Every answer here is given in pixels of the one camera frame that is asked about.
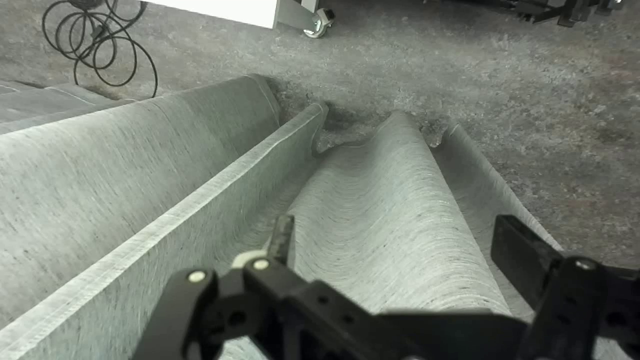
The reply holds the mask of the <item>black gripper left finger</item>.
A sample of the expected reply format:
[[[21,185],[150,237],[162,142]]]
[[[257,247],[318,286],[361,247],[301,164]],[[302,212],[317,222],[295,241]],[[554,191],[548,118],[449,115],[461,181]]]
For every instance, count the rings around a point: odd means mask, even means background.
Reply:
[[[133,360],[220,360],[249,338],[269,360],[368,360],[368,314],[327,282],[288,267],[297,217],[280,215],[266,251],[218,274],[174,274],[154,306]]]

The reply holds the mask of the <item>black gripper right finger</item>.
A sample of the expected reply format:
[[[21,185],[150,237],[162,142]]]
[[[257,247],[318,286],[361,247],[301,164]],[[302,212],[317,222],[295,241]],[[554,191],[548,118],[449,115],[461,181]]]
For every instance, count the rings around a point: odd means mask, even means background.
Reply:
[[[510,214],[494,222],[491,258],[535,309],[518,360],[594,360],[599,338],[640,360],[639,270],[565,253]]]

